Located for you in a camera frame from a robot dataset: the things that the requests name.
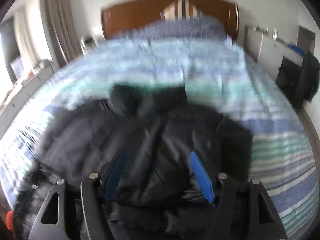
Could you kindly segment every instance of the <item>black bag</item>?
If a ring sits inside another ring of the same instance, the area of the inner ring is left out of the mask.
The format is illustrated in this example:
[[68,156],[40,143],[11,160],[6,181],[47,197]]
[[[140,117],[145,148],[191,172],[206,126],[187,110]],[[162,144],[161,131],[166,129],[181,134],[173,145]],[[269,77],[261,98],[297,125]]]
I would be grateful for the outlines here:
[[283,59],[276,84],[294,108],[301,108],[303,100],[311,101],[319,88],[319,61],[308,52],[301,68]]

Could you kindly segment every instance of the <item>dresser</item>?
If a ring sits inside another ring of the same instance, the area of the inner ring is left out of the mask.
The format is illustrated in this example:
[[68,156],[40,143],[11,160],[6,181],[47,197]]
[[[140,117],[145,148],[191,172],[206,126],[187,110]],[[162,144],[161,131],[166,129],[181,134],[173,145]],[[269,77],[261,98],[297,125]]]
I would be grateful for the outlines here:
[[5,105],[0,110],[0,139],[25,103],[53,75],[53,69],[54,67],[47,64],[37,75],[23,85],[19,84],[13,89]]
[[302,66],[303,57],[290,49],[287,44],[275,41],[270,35],[247,26],[245,30],[244,50],[276,81],[284,58]]

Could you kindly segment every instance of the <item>striped bedsheet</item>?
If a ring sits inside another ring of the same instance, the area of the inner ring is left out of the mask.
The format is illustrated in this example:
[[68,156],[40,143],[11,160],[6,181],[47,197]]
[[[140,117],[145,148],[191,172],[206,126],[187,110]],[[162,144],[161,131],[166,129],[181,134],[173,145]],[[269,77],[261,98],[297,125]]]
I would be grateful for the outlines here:
[[190,102],[215,107],[250,129],[250,176],[263,182],[289,239],[301,239],[319,202],[309,140],[274,82],[230,39],[113,40],[61,69],[0,141],[0,178],[11,205],[52,115],[107,98],[115,83],[148,90],[184,84]]

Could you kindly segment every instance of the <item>bed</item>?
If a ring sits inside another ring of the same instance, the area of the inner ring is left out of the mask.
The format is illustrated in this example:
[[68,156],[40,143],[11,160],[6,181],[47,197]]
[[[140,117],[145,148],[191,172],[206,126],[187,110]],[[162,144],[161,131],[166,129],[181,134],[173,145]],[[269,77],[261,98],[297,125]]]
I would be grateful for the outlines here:
[[263,182],[288,237],[301,239],[319,202],[316,165],[302,124],[275,83],[232,42],[239,31],[236,3],[189,0],[222,23],[223,39],[184,36],[186,26],[182,31],[181,25],[178,38],[145,38],[148,30],[156,33],[163,24],[157,21],[159,12],[174,1],[134,0],[101,10],[103,33],[110,41],[58,71],[0,141],[0,179],[10,206],[36,158],[38,139],[62,108],[107,98],[115,83],[147,90],[184,84],[188,101],[212,106],[252,131],[250,177]]

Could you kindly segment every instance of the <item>bolt head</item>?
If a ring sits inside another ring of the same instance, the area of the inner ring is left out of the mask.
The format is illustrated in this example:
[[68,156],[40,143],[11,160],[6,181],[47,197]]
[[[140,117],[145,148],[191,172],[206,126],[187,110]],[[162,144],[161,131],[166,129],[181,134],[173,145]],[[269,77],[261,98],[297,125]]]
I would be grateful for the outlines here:
[[227,178],[227,175],[222,172],[222,173],[219,173],[219,174],[218,174],[218,178],[219,178],[219,179],[226,179],[226,178]]
[[63,183],[64,183],[64,179],[58,179],[58,180],[57,180],[57,184],[58,184],[58,185],[62,185]]
[[96,172],[93,172],[93,173],[91,173],[91,174],[89,175],[89,178],[90,178],[90,179],[96,179],[97,177],[99,177],[99,174],[96,173]]
[[260,179],[253,178],[252,179],[252,183],[255,184],[255,185],[258,185],[258,184],[260,184]]

